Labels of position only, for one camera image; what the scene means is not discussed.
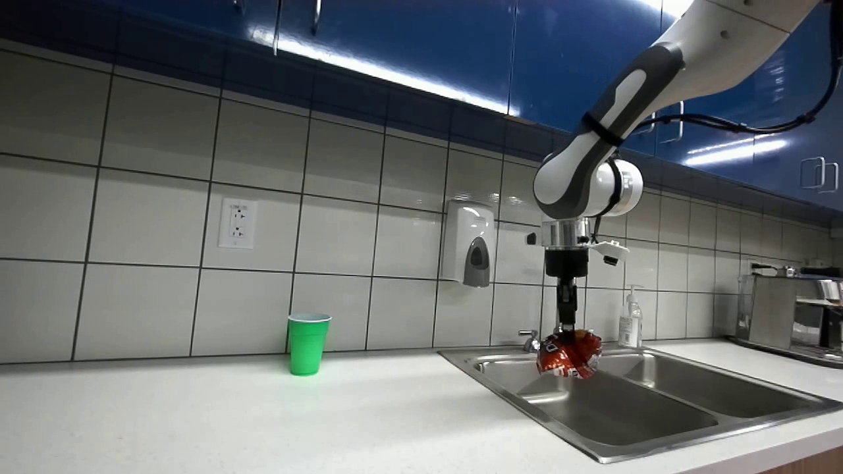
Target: stainless steel sink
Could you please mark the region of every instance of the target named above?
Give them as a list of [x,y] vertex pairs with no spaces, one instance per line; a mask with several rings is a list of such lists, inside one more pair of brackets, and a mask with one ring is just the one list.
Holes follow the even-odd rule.
[[526,354],[443,354],[600,463],[843,409],[655,351],[608,351],[589,379],[539,375]]

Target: cable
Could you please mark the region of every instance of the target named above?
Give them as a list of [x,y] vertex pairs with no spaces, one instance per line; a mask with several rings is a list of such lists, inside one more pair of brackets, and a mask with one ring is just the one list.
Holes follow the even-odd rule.
[[832,11],[830,11],[830,78],[828,78],[822,98],[816,100],[816,106],[812,111],[805,111],[789,121],[771,125],[771,127],[749,127],[749,125],[738,125],[738,121],[726,121],[726,119],[706,117],[706,113],[668,113],[668,117],[655,117],[655,119],[641,121],[634,127],[634,131],[647,130],[654,125],[685,121],[685,125],[722,130],[722,131],[733,131],[733,135],[781,135],[796,127],[812,125],[816,119],[816,113],[830,102],[832,92],[838,90],[839,61],[843,61],[839,52],[843,52],[843,0],[832,0]]

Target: electrical outlet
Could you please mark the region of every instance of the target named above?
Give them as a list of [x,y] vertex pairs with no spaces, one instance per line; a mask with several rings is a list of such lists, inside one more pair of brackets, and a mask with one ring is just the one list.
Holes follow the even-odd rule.
[[220,200],[218,248],[253,248],[259,204]]

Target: red object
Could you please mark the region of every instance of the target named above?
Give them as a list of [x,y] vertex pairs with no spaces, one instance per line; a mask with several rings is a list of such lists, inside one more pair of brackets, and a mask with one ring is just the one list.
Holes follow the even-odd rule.
[[572,376],[573,371],[580,379],[588,379],[593,375],[588,362],[598,355],[600,347],[604,339],[593,333],[556,333],[547,335],[543,351],[536,354],[536,369],[556,371],[564,376]]

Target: soap dispenser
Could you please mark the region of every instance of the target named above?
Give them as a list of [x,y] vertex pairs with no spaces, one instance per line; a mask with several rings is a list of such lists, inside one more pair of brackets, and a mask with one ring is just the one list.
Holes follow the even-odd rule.
[[439,277],[465,288],[488,288],[493,283],[493,250],[493,211],[477,204],[451,200],[443,234]]
[[642,313],[634,301],[634,288],[626,293],[626,308],[619,315],[617,342],[625,347],[641,347],[642,346]]

